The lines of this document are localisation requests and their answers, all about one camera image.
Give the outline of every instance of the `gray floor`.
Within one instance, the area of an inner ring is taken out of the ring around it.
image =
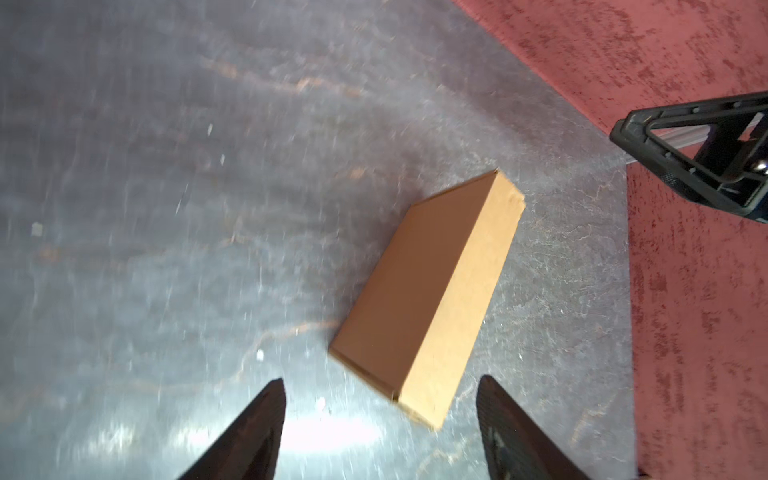
[[[277,478],[486,478],[492,374],[634,476],[624,157],[449,0],[0,7],[3,478],[179,475],[270,379]],[[326,347],[408,205],[527,195],[445,428]]]

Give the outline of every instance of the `debris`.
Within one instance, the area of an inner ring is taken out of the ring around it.
[[[190,183],[187,182],[187,185],[184,186],[184,192],[181,194],[181,198],[179,199],[179,203],[176,205],[176,213],[174,215],[179,214],[179,209],[181,208],[181,202],[184,201],[184,195],[187,194],[187,189],[190,187]]]
[[[43,224],[34,222],[32,224],[32,232],[31,235],[33,237],[42,237],[43,236]]]
[[[353,168],[349,172],[349,178],[351,178],[352,180],[360,180],[362,176],[365,174],[366,174],[365,168]]]

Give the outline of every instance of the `red carpet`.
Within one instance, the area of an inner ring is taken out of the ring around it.
[[[455,0],[599,128],[768,90],[768,0]],[[768,478],[768,226],[627,169],[640,467]]]

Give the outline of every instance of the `cardboard box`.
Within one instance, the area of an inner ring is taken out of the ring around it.
[[[330,355],[442,427],[523,209],[498,170],[413,204]]]

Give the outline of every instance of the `red mat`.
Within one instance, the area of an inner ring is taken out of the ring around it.
[[[768,0],[455,0],[603,131],[768,90]],[[768,478],[768,226],[627,170],[640,467]]]

